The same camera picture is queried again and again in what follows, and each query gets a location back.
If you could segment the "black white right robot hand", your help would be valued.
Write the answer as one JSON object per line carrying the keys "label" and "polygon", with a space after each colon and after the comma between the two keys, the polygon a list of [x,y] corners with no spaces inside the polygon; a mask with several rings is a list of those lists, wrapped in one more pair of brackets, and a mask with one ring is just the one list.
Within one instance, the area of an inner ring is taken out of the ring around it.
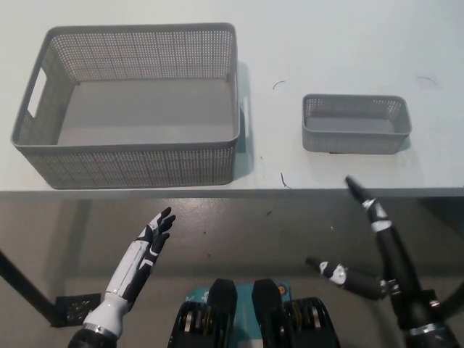
{"label": "black white right robot hand", "polygon": [[383,275],[375,277],[341,262],[308,257],[306,265],[331,283],[366,299],[389,297],[399,328],[407,338],[445,330],[444,318],[421,286],[410,255],[392,219],[380,201],[352,176],[345,183],[354,200],[367,215],[381,256]]}

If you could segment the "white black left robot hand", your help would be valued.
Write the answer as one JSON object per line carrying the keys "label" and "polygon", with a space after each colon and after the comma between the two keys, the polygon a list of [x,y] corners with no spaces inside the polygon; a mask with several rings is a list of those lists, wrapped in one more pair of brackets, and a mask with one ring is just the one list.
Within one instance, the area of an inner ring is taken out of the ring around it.
{"label": "white black left robot hand", "polygon": [[83,321],[83,327],[98,334],[120,338],[123,317],[137,300],[157,259],[169,239],[175,216],[165,208],[148,222],[132,241],[104,293],[103,302]]}

